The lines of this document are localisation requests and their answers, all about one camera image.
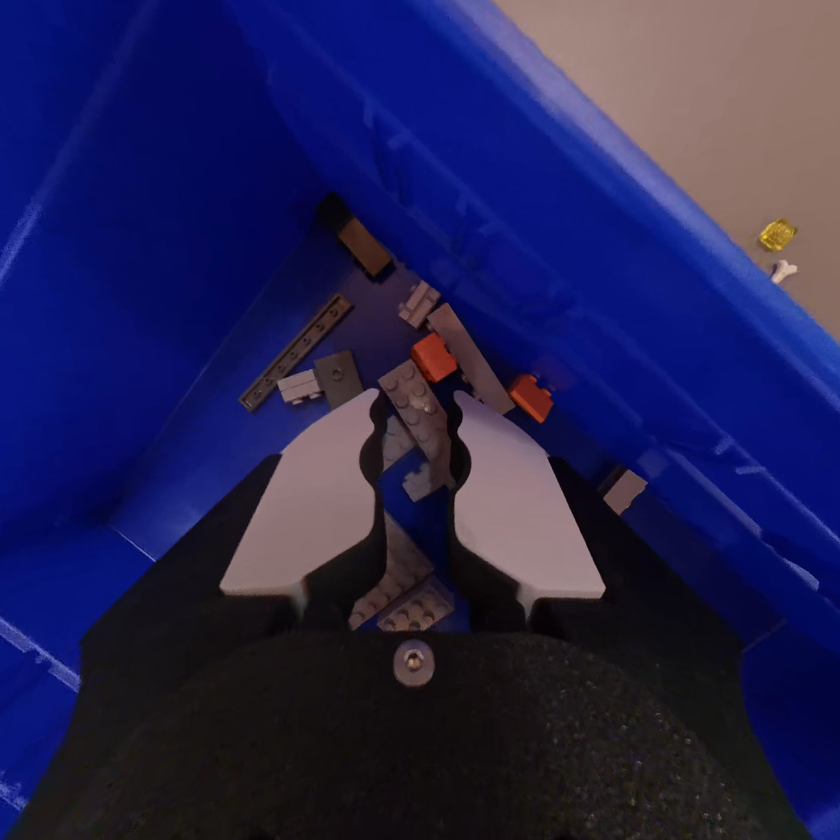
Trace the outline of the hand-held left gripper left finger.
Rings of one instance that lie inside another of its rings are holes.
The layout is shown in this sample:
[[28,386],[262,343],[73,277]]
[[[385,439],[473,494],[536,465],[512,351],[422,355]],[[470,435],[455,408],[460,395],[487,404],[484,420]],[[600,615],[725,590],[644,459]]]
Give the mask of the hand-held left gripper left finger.
[[281,452],[220,582],[232,596],[358,598],[385,569],[385,395],[369,389]]

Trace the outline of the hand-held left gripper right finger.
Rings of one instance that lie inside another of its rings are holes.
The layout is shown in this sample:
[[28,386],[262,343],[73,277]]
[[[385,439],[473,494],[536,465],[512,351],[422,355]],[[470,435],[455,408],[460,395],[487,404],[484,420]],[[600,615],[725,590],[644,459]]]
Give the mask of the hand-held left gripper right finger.
[[517,602],[598,601],[606,585],[545,450],[512,421],[455,393],[467,475],[454,495],[456,544],[501,573]]

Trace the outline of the blue plastic bin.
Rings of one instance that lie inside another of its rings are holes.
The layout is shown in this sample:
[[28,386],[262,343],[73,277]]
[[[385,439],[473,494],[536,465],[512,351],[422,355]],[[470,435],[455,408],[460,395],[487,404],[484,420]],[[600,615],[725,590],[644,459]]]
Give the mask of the blue plastic bin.
[[[2,2],[2,838],[838,838],[838,346],[489,2]],[[642,542],[476,619],[420,281]],[[255,412],[330,298],[352,311]],[[220,583],[386,398],[385,569]]]

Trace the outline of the pile of grey orange bricks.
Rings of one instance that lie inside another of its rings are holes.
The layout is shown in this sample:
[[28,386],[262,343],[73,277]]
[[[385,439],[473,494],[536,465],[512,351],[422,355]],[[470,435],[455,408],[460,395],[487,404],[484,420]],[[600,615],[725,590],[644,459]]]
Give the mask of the pile of grey orange bricks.
[[[514,406],[519,406],[532,417],[542,420],[549,411],[549,396],[539,394],[536,379],[520,377],[509,393],[503,394],[498,378],[487,361],[478,351],[463,324],[448,304],[438,305],[439,294],[426,282],[420,281],[413,289],[409,302],[400,308],[400,317],[421,326],[424,323],[427,335],[414,344],[413,360],[432,386],[432,390],[447,414],[451,456],[450,471],[455,486],[450,492],[448,554],[451,574],[461,591],[469,595],[474,604],[476,619],[486,624],[500,622],[501,615],[528,616],[540,623],[546,608],[543,602],[551,602],[553,613],[559,610],[560,599],[542,599],[533,607],[521,606],[513,592],[513,585],[503,580],[503,575],[494,572],[475,555],[456,544],[454,531],[454,495],[461,482],[466,479],[469,457],[466,447],[457,440],[456,430],[461,419],[455,404],[455,393],[463,391],[486,404],[500,415],[507,415]],[[625,527],[615,513],[606,513],[606,501],[591,489],[579,485],[574,472],[561,459],[551,460],[551,466],[560,470],[561,489],[583,534],[585,543],[605,583],[605,593],[596,603],[629,603],[631,583],[642,584],[641,573],[648,561],[646,547]],[[442,484],[433,483],[431,469],[424,466],[425,479],[421,473],[408,477],[411,486],[423,484],[431,490]]]

